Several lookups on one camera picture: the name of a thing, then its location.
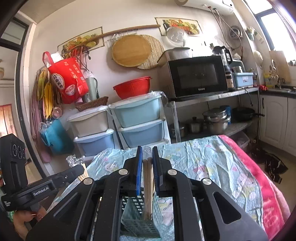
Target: curtain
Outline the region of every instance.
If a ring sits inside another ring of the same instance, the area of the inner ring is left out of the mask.
[[[13,133],[17,136],[12,117],[11,104],[0,106],[0,137]]]
[[[296,4],[287,0],[267,0],[284,22],[296,49]]]

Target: kitchen cabinet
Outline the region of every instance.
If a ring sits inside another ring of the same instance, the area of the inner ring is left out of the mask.
[[[288,98],[261,95],[261,110],[265,117],[261,119],[260,140],[282,149],[287,127]]]
[[[283,150],[296,156],[296,99],[288,98],[288,120]]]

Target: human hand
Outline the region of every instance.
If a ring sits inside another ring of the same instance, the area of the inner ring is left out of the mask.
[[[16,232],[19,234],[19,236],[23,240],[25,240],[29,232],[27,227],[25,226],[25,222],[30,222],[32,221],[33,218],[36,218],[37,221],[39,222],[45,215],[46,215],[46,210],[42,206],[40,207],[37,213],[32,211],[24,211],[24,210],[16,211],[13,214],[13,224]]]

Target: wooden cutting board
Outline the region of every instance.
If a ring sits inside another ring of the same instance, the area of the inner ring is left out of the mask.
[[[138,69],[153,69],[157,66],[157,61],[159,60],[160,56],[165,51],[162,44],[159,42],[158,39],[152,37],[150,35],[140,35],[145,38],[151,45],[152,53],[150,57],[141,65],[137,66]]]
[[[283,51],[269,51],[269,56],[275,62],[278,76],[285,79],[285,83],[291,83],[289,66]]]
[[[151,55],[151,45],[140,35],[121,37],[112,46],[113,60],[125,67],[136,67]]]

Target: sink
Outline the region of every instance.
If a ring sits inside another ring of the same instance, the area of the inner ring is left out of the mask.
[[[274,91],[274,92],[291,92],[291,89],[288,88],[281,88],[281,89],[268,89],[268,91]]]

